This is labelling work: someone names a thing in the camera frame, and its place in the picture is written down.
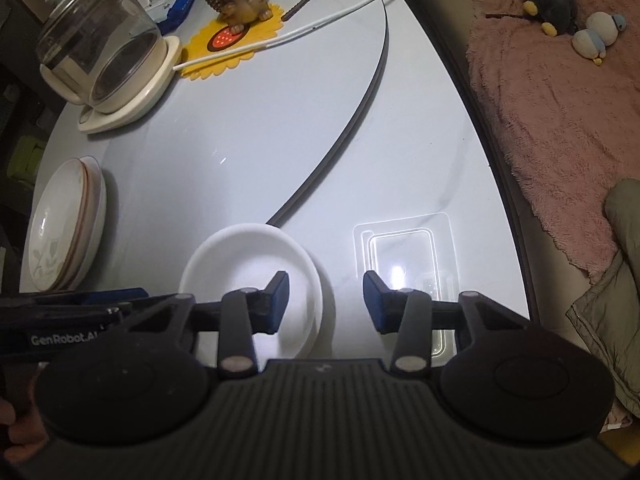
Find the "person's hand holding device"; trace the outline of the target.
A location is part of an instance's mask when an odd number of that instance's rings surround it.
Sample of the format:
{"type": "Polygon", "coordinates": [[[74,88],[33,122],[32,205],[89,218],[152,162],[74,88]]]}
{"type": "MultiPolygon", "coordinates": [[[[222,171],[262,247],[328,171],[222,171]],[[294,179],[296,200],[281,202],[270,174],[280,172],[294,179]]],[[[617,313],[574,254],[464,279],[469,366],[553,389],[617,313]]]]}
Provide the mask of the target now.
{"type": "Polygon", "coordinates": [[[49,442],[49,436],[35,404],[30,406],[27,415],[17,417],[14,406],[6,400],[1,400],[0,415],[1,426],[6,426],[10,440],[3,457],[10,464],[27,462],[49,442]]]}

